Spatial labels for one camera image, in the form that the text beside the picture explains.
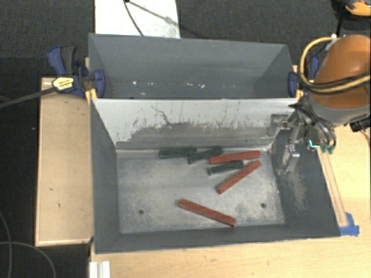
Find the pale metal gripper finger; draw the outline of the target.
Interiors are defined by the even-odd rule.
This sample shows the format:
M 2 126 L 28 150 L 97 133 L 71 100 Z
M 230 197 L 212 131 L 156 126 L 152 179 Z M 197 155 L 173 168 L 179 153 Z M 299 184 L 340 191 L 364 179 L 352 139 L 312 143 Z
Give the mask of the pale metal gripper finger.
M 286 162 L 286 171 L 291 172 L 296 168 L 296 165 L 300 159 L 300 154 L 297 152 L 288 154 L 288 159 Z
M 293 170 L 293 163 L 294 163 L 293 155 L 294 155 L 294 145 L 293 144 L 286 145 L 283 150 L 281 165 L 278 169 L 279 175 L 290 173 Z

